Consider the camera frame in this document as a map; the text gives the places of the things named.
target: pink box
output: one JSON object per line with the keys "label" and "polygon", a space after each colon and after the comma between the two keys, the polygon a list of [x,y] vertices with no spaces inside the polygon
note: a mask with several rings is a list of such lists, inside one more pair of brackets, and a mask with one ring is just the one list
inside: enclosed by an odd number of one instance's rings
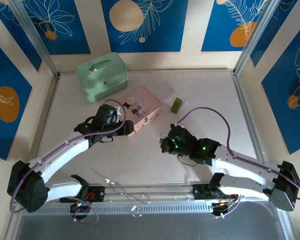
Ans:
{"label": "pink box", "polygon": [[134,132],[129,134],[129,137],[158,116],[162,107],[162,103],[144,86],[138,87],[119,102],[124,106],[126,119],[134,123]]}

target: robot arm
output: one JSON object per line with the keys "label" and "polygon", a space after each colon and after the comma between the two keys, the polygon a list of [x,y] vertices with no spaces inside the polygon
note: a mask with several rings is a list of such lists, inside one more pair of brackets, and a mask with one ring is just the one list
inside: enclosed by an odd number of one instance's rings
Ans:
{"label": "robot arm", "polygon": [[[76,197],[83,200],[88,195],[89,184],[80,176],[72,175],[70,181],[52,185],[48,184],[48,180],[76,155],[95,143],[104,143],[104,137],[112,142],[113,137],[125,136],[133,131],[132,121],[127,120],[124,124],[118,121],[117,110],[104,104],[95,116],[80,123],[68,138],[45,155],[29,163],[17,162],[12,168],[7,192],[12,198],[15,195],[15,200],[30,213],[55,199]],[[240,176],[215,173],[208,188],[216,198],[238,194],[268,200],[282,210],[294,210],[298,188],[272,172],[280,172],[300,185],[292,164],[285,161],[282,165],[261,162],[237,152],[232,152],[233,157],[226,146],[208,138],[198,140],[180,125],[171,125],[168,137],[160,142],[163,153],[186,156],[197,164],[223,168]]]}
{"label": "robot arm", "polygon": [[237,175],[213,175],[208,187],[211,194],[218,198],[238,194],[267,200],[285,211],[295,208],[298,188],[272,171],[280,172],[300,185],[298,174],[289,162],[277,165],[232,151],[233,157],[225,145],[208,138],[198,140],[185,128],[173,124],[168,137],[160,140],[160,148],[163,153],[186,156],[197,164],[226,169],[230,174]]}
{"label": "robot arm", "polygon": [[48,184],[48,181],[56,171],[75,156],[86,151],[95,143],[104,143],[104,137],[111,139],[110,142],[112,142],[113,137],[125,136],[134,131],[134,124],[130,120],[126,120],[117,131],[111,131],[122,124],[118,121],[117,111],[119,109],[103,104],[95,116],[89,117],[83,123],[80,123],[74,128],[74,132],[58,146],[29,163],[18,161],[12,167],[7,189],[8,194],[13,196],[19,182],[25,174],[33,169],[20,189],[17,190],[15,196],[18,203],[28,212],[34,212],[46,202],[55,199],[64,197],[83,199],[86,197],[89,184],[78,175],[72,175],[72,179],[67,182]]}

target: white table surface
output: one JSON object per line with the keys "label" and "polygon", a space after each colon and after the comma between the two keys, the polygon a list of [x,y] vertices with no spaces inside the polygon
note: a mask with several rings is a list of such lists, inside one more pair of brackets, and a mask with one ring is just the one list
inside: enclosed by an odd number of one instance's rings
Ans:
{"label": "white table surface", "polygon": [[[90,184],[104,184],[101,173],[121,184],[165,184],[207,182],[220,169],[206,165],[190,167],[178,162],[175,155],[163,154],[159,148],[161,134],[167,135],[170,124],[195,107],[211,107],[222,113],[231,127],[230,146],[234,151],[255,157],[246,122],[229,71],[162,70],[130,71],[128,86],[106,99],[121,99],[139,86],[145,86],[161,102],[172,92],[187,101],[178,114],[162,103],[162,113],[131,137],[115,137],[112,143],[96,143],[76,156],[56,173],[57,177],[77,174]],[[43,154],[73,132],[74,127],[94,116],[103,103],[89,103],[76,75],[61,75],[52,108],[42,137]],[[199,138],[226,143],[227,128],[223,120],[208,110],[197,110],[182,124]],[[184,162],[193,162],[181,158]]]}

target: metal frame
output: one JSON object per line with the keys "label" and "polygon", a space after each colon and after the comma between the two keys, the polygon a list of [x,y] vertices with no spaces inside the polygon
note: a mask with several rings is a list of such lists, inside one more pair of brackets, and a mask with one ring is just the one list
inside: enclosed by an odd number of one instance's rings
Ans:
{"label": "metal frame", "polygon": [[[241,105],[241,109],[243,112],[243,116],[250,134],[252,146],[255,151],[255,155],[257,159],[267,162],[267,159],[264,155],[264,151],[260,142],[260,138],[256,129],[256,124],[254,122],[253,116],[251,114],[251,110],[249,108],[249,104],[246,98],[246,94],[244,88],[242,87],[241,81],[239,76],[235,74],[232,75],[233,83],[235,86],[235,90],[237,92],[238,100]],[[294,223],[293,219],[291,218],[290,214],[286,211],[281,211],[277,209],[277,214],[284,232],[284,236],[286,239],[289,240],[298,240],[300,239],[300,234],[297,229],[296,224]]]}
{"label": "metal frame", "polygon": [[[235,76],[233,76],[233,81],[234,85],[237,91],[237,95],[239,98],[240,105],[242,107],[243,115],[244,118],[246,119],[246,124],[248,127],[248,130],[250,132],[251,141],[253,144],[254,149],[256,150],[256,155],[259,159],[263,160],[264,155],[262,154],[261,150],[261,145],[259,145],[259,138],[258,135],[255,131],[255,125],[253,122],[253,118],[251,117],[249,107],[247,105],[245,96],[244,96],[244,91],[240,87],[240,83],[237,80]],[[45,119],[48,119],[49,114],[51,112],[53,102],[55,99],[55,93],[57,92],[58,88],[58,80],[56,82],[55,88],[53,90],[53,95],[51,96],[51,101],[47,101],[46,108],[48,107],[48,112],[46,116],[42,116]],[[41,145],[42,141],[42,135],[44,133],[44,130],[41,131],[41,136],[40,136],[40,141],[38,146]],[[140,184],[140,185],[124,185],[123,188],[130,194],[130,195],[135,195],[135,196],[141,196],[144,194],[145,196],[150,197],[150,204],[143,204],[141,202],[134,201],[135,205],[137,205],[139,208],[141,208],[145,214],[151,214],[151,213],[165,213],[167,209],[162,208],[163,210],[161,211],[161,207],[163,206],[168,206],[168,207],[182,207],[182,206],[189,206],[191,207],[192,205],[196,206],[207,206],[207,209],[204,207],[200,207],[201,209],[197,209],[200,213],[208,213],[210,212],[210,209],[208,206],[210,206],[211,203],[218,203],[220,202],[219,199],[214,199],[214,200],[196,200],[194,199],[194,195],[192,193],[192,185],[193,184],[203,184],[204,182],[191,182],[191,183],[171,183],[171,184]],[[111,214],[113,211],[118,211],[120,207],[120,211],[118,212],[119,214],[131,214],[131,210],[127,210],[127,208],[130,208],[133,206],[132,202],[127,199],[125,195],[118,194],[121,192],[121,187],[120,186],[113,186],[109,187],[105,184],[106,189],[105,189],[105,196],[104,196],[104,201],[103,203],[94,203],[93,206],[98,209],[99,211],[102,211],[102,213],[109,213]],[[255,198],[255,197],[247,197],[243,201],[260,201],[260,199]],[[151,210],[151,208],[146,208],[146,207],[160,207],[156,208],[156,210]],[[172,211],[168,213],[180,213],[178,211]],[[22,212],[17,215],[12,215],[11,220],[10,220],[10,227],[8,229],[8,232],[6,234],[6,239],[15,239],[20,222],[23,216],[27,216],[29,214],[32,215],[42,215],[42,214],[69,214],[69,204],[64,204],[64,203],[59,203],[59,202],[53,202],[53,203],[48,203],[45,206],[42,207],[41,211],[38,211],[36,213],[28,213],[28,212]],[[294,228],[292,227],[291,220],[289,218],[289,214],[284,212],[284,211],[278,211],[279,219],[282,225],[282,228],[284,230],[284,235],[286,239],[289,240],[296,240],[298,239],[296,236],[296,232]]]}
{"label": "metal frame", "polygon": [[246,42],[241,55],[234,66],[233,72],[234,75],[237,76],[240,74],[243,66],[245,65],[246,61],[250,58],[250,55],[255,48],[258,40],[260,39],[262,33],[264,32],[269,20],[271,19],[274,11],[276,10],[278,4],[281,0],[268,0],[266,6],[264,7],[260,17],[248,39]]}
{"label": "metal frame", "polygon": [[25,8],[20,3],[19,0],[7,0],[7,3],[12,11],[12,13],[15,15],[15,18],[20,23],[22,29],[24,30],[26,36],[32,43],[34,49],[39,54],[40,58],[46,63],[48,69],[51,71],[51,73],[57,77],[58,69],[54,62],[52,61],[50,54],[42,41],[38,31],[36,30],[35,26],[33,25],[30,17],[28,16]]}

